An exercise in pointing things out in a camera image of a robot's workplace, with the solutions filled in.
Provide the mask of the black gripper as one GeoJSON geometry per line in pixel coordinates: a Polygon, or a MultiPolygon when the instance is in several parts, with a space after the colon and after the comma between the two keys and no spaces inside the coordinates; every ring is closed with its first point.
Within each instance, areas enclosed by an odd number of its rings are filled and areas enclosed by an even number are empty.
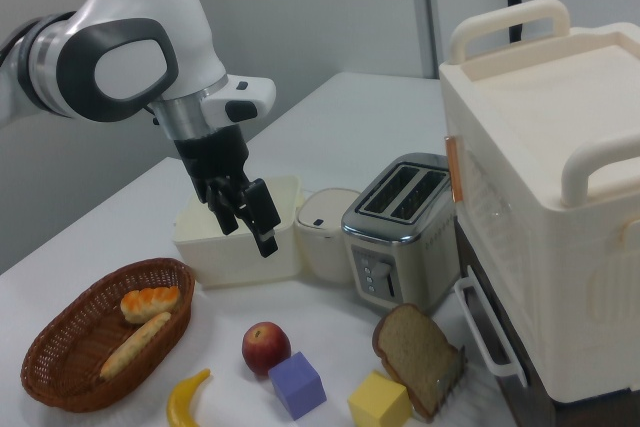
{"type": "MultiPolygon", "coordinates": [[[[227,179],[234,189],[249,183],[244,164],[249,149],[237,125],[221,128],[198,139],[175,140],[174,145],[200,201],[206,201],[224,235],[238,229],[234,205],[228,196],[227,179]]],[[[278,250],[275,228],[281,219],[266,182],[256,179],[244,190],[247,226],[259,253],[267,258],[278,250]]]]}

